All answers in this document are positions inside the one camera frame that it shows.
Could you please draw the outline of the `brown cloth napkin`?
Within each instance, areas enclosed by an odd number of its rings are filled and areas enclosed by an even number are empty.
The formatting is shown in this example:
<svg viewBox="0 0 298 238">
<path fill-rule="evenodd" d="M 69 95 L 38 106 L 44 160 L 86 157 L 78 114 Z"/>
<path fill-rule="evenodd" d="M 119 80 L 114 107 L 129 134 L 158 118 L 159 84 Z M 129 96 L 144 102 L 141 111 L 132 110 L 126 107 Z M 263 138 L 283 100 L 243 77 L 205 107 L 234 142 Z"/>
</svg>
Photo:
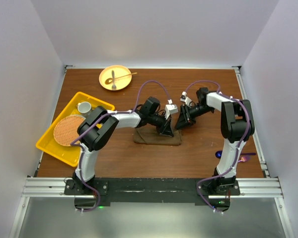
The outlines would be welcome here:
<svg viewBox="0 0 298 238">
<path fill-rule="evenodd" d="M 169 137 L 158 134 L 154 127 L 141 127 L 134 130 L 134 142 L 146 145 L 179 146 L 182 144 L 182 134 L 177 130 L 173 137 Z"/>
</svg>

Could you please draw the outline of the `iridescent blue spoon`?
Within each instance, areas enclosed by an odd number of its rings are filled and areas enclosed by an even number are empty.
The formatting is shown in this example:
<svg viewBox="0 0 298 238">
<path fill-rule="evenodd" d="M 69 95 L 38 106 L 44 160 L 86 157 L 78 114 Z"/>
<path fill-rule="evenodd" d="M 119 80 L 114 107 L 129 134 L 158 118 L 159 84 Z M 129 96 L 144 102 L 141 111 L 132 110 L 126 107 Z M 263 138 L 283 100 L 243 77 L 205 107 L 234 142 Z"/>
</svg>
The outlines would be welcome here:
<svg viewBox="0 0 298 238">
<path fill-rule="evenodd" d="M 223 153 L 222 150 L 217 151 L 217 152 L 215 153 L 215 157 L 218 158 L 218 159 L 220 159 L 221 156 L 222 156 L 222 153 Z"/>
</svg>

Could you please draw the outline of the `iridescent purple fork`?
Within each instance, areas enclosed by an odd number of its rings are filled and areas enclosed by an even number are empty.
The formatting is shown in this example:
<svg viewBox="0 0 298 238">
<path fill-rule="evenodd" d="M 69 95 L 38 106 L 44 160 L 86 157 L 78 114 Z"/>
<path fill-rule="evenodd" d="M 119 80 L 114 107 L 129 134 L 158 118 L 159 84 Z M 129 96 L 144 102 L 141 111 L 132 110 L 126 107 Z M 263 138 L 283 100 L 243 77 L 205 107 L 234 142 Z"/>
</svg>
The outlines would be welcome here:
<svg viewBox="0 0 298 238">
<path fill-rule="evenodd" d="M 238 160 L 238 162 L 239 163 L 241 163 L 241 162 L 247 162 L 247 161 L 249 161 L 251 159 L 251 156 L 249 156 L 249 155 L 245 155 L 245 156 L 242 156 L 239 160 Z"/>
</svg>

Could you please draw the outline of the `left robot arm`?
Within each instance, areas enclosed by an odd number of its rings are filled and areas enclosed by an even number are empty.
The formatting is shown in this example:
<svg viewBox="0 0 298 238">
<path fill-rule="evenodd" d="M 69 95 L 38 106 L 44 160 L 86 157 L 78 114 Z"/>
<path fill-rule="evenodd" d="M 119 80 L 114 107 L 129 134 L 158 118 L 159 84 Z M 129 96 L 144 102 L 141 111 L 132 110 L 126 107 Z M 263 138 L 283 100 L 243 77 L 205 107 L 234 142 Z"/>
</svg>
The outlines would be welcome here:
<svg viewBox="0 0 298 238">
<path fill-rule="evenodd" d="M 159 135 L 173 137 L 171 115 L 178 112 L 178 108 L 169 99 L 161 115 L 156 111 L 160 106 L 157 98 L 149 97 L 139 109 L 128 111 L 111 111 L 102 106 L 96 107 L 77 129 L 80 158 L 73 175 L 75 188 L 81 194 L 97 195 L 94 188 L 94 166 L 99 151 L 107 144 L 113 132 L 119 128 L 140 128 L 147 124 L 155 126 Z"/>
</svg>

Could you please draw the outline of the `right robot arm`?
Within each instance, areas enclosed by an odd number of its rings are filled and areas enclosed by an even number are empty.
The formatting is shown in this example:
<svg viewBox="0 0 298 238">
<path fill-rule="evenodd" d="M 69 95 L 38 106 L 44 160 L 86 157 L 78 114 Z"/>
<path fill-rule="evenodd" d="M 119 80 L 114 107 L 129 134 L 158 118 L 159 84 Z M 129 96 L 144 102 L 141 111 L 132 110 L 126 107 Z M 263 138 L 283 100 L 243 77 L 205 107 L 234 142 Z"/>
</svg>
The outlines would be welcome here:
<svg viewBox="0 0 298 238">
<path fill-rule="evenodd" d="M 255 130 L 251 103 L 226 96 L 220 91 L 211 92 L 207 87 L 197 90 L 196 95 L 198 103 L 194 104 L 187 92 L 182 92 L 180 101 L 184 104 L 180 107 L 175 128 L 192 126 L 196 123 L 196 117 L 208 112 L 217 110 L 221 113 L 220 127 L 224 138 L 222 155 L 213 176 L 197 182 L 197 187 L 199 192 L 204 191 L 208 195 L 222 195 L 234 187 L 239 156 Z"/>
</svg>

